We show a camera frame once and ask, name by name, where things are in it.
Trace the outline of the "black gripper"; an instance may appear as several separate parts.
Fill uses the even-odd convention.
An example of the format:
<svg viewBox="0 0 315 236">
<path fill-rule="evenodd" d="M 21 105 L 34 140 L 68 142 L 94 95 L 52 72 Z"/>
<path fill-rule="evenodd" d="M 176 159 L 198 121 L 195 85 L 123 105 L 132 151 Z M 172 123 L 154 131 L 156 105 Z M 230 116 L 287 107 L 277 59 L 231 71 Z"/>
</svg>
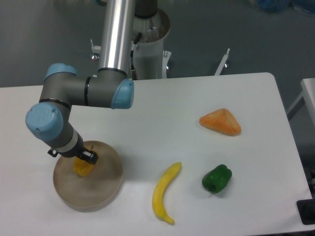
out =
<svg viewBox="0 0 315 236">
<path fill-rule="evenodd" d="M 96 164 L 98 161 L 98 154 L 95 151 L 83 151 L 83 149 L 83 139 L 77 131 L 74 131 L 71 140 L 66 145 L 63 147 L 50 148 L 47 153 L 52 157 L 57 157 L 58 154 L 66 158 L 77 156 L 79 159 L 86 161 L 89 164 Z"/>
</svg>

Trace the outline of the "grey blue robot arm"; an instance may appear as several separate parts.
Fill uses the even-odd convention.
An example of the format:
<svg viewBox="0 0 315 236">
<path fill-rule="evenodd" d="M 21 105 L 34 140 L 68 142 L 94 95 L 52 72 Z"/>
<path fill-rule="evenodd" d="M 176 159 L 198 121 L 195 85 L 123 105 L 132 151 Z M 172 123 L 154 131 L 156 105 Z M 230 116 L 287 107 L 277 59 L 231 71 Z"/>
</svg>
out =
<svg viewBox="0 0 315 236">
<path fill-rule="evenodd" d="M 155 0 L 108 0 L 105 3 L 100 59 L 95 76 L 78 77 L 70 65 L 49 67 L 39 102 L 26 114 L 30 132 L 46 143 L 51 156 L 78 157 L 95 164 L 96 152 L 84 147 L 82 137 L 69 123 L 74 105 L 129 109 L 133 103 L 134 83 L 127 77 L 130 65 L 135 18 L 154 16 Z"/>
</svg>

